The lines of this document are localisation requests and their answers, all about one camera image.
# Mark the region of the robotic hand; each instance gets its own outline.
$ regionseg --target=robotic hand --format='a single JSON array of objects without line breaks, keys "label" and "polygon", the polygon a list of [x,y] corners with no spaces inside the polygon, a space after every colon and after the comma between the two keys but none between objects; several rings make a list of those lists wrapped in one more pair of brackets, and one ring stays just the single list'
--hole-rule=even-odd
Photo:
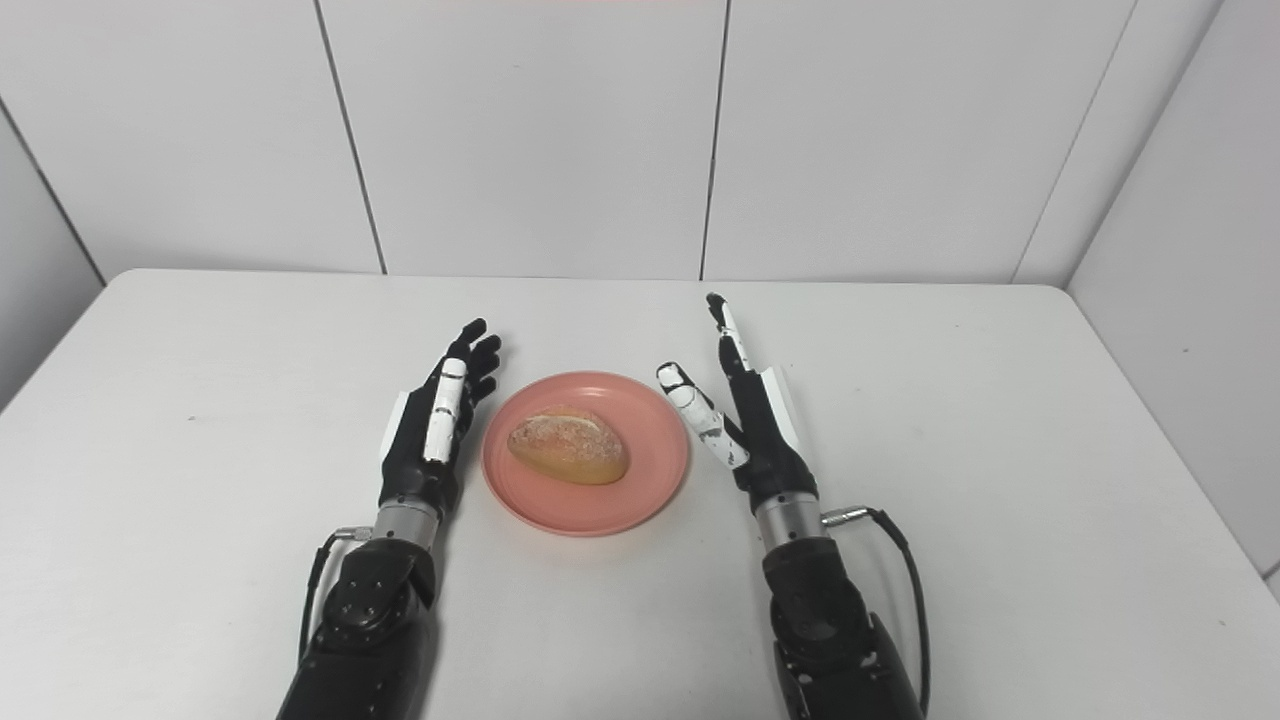
[{"label": "robotic hand", "polygon": [[[454,464],[475,405],[495,388],[489,375],[502,341],[480,340],[485,331],[483,319],[467,324],[422,387],[397,400],[378,519],[339,529],[316,552],[298,670],[278,720],[404,720],[420,702],[435,602],[431,543],[458,503]],[[343,559],[311,634],[311,603],[337,539],[369,542]]]},{"label": "robotic hand", "polygon": [[[774,660],[794,720],[922,720],[929,702],[928,629],[915,561],[906,538],[879,510],[850,507],[823,515],[786,405],[781,375],[751,368],[724,299],[707,296],[719,327],[719,363],[741,428],[676,363],[658,368],[667,398],[703,445],[733,471],[764,541],[764,579],[773,594]],[[922,678],[916,701],[879,618],[849,580],[827,528],[874,519],[897,543],[911,574],[920,624]]]}]

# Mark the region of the fingertip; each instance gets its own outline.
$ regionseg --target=fingertip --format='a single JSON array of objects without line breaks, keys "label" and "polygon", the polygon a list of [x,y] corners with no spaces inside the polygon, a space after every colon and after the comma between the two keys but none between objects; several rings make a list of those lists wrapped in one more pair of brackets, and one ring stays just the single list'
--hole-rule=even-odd
[{"label": "fingertip", "polygon": [[462,332],[458,333],[458,340],[471,345],[472,342],[480,340],[480,336],[483,336],[488,329],[489,324],[484,322],[484,318],[476,318],[462,328]]},{"label": "fingertip", "polygon": [[492,334],[476,343],[474,355],[495,355],[502,347],[502,338]]},{"label": "fingertip", "polygon": [[471,388],[471,402],[480,402],[493,395],[493,391],[495,389],[498,389],[498,380],[493,378],[481,379],[474,388]]}]

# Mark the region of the black robotic finger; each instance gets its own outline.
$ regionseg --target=black robotic finger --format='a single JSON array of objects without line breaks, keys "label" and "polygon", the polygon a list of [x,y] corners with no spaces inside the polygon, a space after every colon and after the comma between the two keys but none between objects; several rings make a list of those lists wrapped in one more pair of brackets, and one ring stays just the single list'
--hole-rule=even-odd
[{"label": "black robotic finger", "polygon": [[472,357],[481,357],[485,355],[497,356],[499,348],[502,348],[502,338],[495,334],[492,334],[476,343],[476,346],[471,350],[471,356]]},{"label": "black robotic finger", "polygon": [[479,352],[471,354],[471,363],[467,363],[467,380],[475,386],[481,379],[484,379],[489,373],[498,369],[498,354],[486,352],[484,355]]},{"label": "black robotic finger", "polygon": [[498,380],[485,377],[480,382],[471,386],[471,404],[479,405],[481,400],[493,395],[493,391],[498,389]]},{"label": "black robotic finger", "polygon": [[462,327],[462,332],[458,333],[457,342],[463,345],[471,345],[472,342],[484,337],[484,333],[489,329],[489,324],[484,322],[484,318],[476,318],[466,325]]}]

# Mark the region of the white table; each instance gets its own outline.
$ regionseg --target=white table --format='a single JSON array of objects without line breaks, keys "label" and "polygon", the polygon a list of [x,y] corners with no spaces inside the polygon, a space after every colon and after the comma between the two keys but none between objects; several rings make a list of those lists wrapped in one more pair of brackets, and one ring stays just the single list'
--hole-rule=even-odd
[{"label": "white table", "polygon": [[[824,505],[910,537],[932,717],[1280,717],[1280,606],[1056,290],[202,272],[118,278],[0,415],[0,716],[273,717],[312,550],[372,519],[390,404],[465,320],[506,341],[499,401],[669,359],[727,400],[709,290],[786,369]],[[694,450],[596,539],[468,465],[428,717],[782,717],[755,528]],[[837,536],[914,673],[896,551]]]}]

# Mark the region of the white finger segment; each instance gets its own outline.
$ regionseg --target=white finger segment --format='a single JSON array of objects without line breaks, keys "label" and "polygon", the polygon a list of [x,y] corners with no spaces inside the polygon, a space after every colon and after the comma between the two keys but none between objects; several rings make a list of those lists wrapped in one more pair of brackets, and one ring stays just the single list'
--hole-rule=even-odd
[{"label": "white finger segment", "polygon": [[730,470],[746,465],[750,454],[724,430],[724,414],[712,409],[700,389],[689,384],[672,365],[658,369],[658,382],[671,405],[721,462]]},{"label": "white finger segment", "polygon": [[422,446],[422,457],[429,462],[449,461],[449,455],[453,452],[453,427],[458,421],[458,404],[462,400],[462,384],[466,378],[466,363],[457,357],[444,360],[435,401],[431,402],[431,419],[426,423],[426,443]]}]

